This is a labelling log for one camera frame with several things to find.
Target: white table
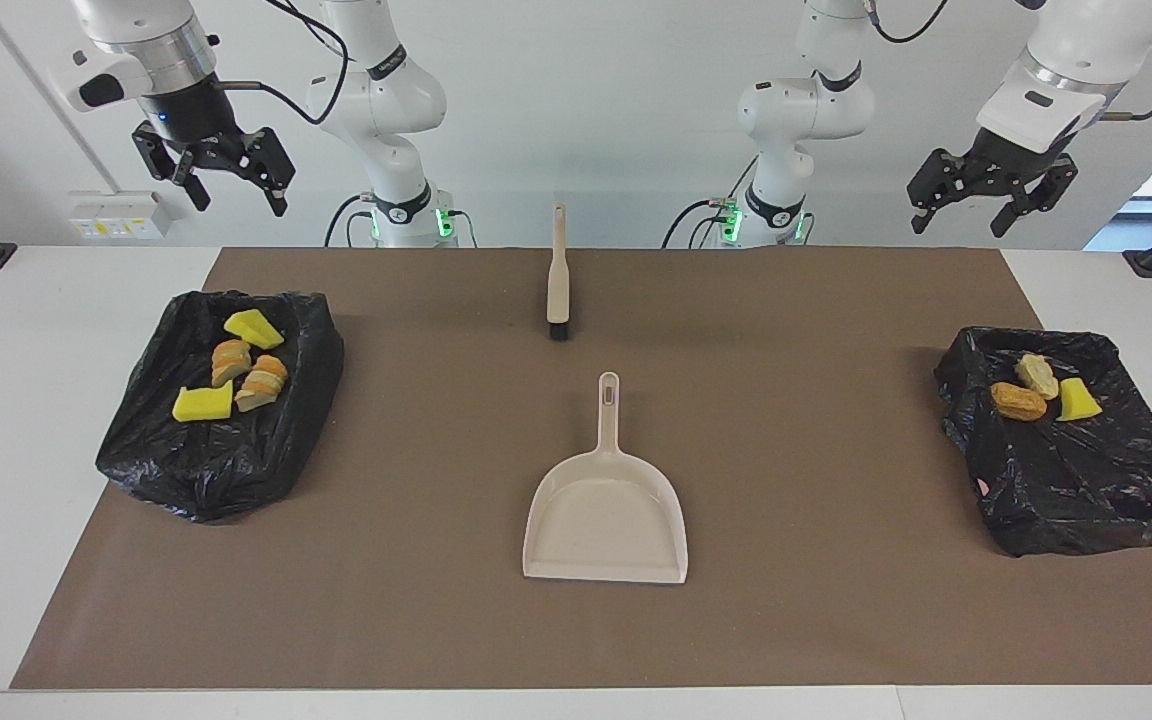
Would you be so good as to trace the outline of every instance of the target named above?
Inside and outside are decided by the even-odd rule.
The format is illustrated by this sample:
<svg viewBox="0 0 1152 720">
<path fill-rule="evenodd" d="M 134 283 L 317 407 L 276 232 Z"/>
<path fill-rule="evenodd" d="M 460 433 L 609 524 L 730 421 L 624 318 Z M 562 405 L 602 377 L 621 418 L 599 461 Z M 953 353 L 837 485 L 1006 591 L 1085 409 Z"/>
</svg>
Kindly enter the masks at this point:
<svg viewBox="0 0 1152 720">
<path fill-rule="evenodd" d="M 92 460 L 166 301 L 215 249 L 23 247 L 0 272 L 0 719 L 1152 717 L 1152 687 L 6 692 L 105 479 Z M 1044 327 L 1114 338 L 1152 407 L 1152 281 L 1116 255 L 1006 251 Z"/>
</svg>

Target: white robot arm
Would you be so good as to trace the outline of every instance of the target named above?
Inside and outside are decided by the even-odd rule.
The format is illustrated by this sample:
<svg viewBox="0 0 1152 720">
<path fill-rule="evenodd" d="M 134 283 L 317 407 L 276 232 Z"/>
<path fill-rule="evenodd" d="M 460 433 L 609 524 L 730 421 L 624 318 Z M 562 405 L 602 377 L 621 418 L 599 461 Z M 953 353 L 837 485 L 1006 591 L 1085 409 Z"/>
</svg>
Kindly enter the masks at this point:
<svg viewBox="0 0 1152 720">
<path fill-rule="evenodd" d="M 758 143 L 758 170 L 740 196 L 738 232 L 719 247 L 785 242 L 803 209 L 812 156 L 802 141 L 861 135 L 874 116 L 874 92 L 861 77 L 861 43 L 869 33 L 861 0 L 805 0 L 797 47 L 812 77 L 778 78 L 746 88 L 740 122 Z"/>
<path fill-rule="evenodd" d="M 211 51 L 220 40 L 202 32 L 189 0 L 71 2 L 92 44 L 50 68 L 60 94 L 81 111 L 141 103 L 146 122 L 132 132 L 141 158 L 152 177 L 183 187 L 196 209 L 211 199 L 194 170 L 212 169 L 259 187 L 282 215 L 296 168 L 273 129 L 238 129 Z"/>
<path fill-rule="evenodd" d="M 408 58 L 387 0 L 324 0 L 326 22 L 346 41 L 353 69 L 323 123 L 358 151 L 372 183 L 374 233 L 381 247 L 454 247 L 450 196 L 425 179 L 420 152 L 403 132 L 422 132 L 447 115 L 444 86 Z M 328 78 L 310 86 L 310 108 L 325 108 Z"/>
<path fill-rule="evenodd" d="M 1010 197 L 990 225 L 995 237 L 1052 210 L 1078 176 L 1064 147 L 1101 119 L 1152 50 L 1152 0 L 1016 1 L 1038 10 L 1038 28 L 977 115 L 972 149 L 961 158 L 933 151 L 910 181 L 914 232 L 976 195 Z"/>
</svg>

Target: dustpan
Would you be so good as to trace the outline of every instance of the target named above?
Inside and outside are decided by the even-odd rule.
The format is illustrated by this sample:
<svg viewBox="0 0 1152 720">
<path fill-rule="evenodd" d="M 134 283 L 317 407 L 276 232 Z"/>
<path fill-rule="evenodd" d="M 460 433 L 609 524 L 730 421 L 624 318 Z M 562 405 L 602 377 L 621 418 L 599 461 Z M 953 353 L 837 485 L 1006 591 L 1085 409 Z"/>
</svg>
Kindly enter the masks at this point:
<svg viewBox="0 0 1152 720">
<path fill-rule="evenodd" d="M 669 480 L 617 441 L 621 378 L 598 379 L 598 446 L 559 462 L 536 488 L 522 539 L 529 578 L 682 583 L 687 532 Z"/>
</svg>

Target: plastic bag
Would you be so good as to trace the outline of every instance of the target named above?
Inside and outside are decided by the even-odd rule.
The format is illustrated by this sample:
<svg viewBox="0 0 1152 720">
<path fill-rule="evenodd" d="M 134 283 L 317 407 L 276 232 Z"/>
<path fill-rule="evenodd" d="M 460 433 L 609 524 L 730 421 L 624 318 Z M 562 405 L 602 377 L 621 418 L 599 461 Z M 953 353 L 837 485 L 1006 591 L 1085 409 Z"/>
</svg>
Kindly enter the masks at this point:
<svg viewBox="0 0 1152 720">
<path fill-rule="evenodd" d="M 1083 378 L 1102 414 L 1059 423 L 1060 400 L 1034 423 L 1009 420 L 990 396 L 1017 382 L 1024 353 L 1056 379 Z M 998 546 L 1011 555 L 1091 555 L 1152 546 L 1152 412 L 1107 338 L 964 328 L 937 366 L 950 402 L 945 432 L 968 461 L 970 487 Z"/>
<path fill-rule="evenodd" d="M 233 338 L 223 331 L 225 319 L 251 306 L 285 338 L 270 351 L 289 373 L 278 401 L 250 414 L 236 409 L 228 420 L 173 419 L 179 389 L 210 382 L 212 348 Z M 344 342 L 323 295 L 190 291 L 175 297 L 132 370 L 96 465 L 128 495 L 191 521 L 220 520 L 279 500 L 314 449 L 343 359 Z"/>
</svg>

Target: hand brush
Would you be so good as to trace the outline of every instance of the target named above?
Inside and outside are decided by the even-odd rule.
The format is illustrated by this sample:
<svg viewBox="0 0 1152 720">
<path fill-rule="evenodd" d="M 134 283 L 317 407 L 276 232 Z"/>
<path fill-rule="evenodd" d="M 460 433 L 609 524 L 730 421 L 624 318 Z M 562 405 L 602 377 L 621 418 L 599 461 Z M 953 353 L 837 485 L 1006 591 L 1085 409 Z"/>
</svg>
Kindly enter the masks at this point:
<svg viewBox="0 0 1152 720">
<path fill-rule="evenodd" d="M 567 206 L 554 205 L 554 256 L 550 260 L 550 298 L 545 305 L 550 340 L 563 342 L 571 320 L 571 275 L 567 272 Z"/>
</svg>

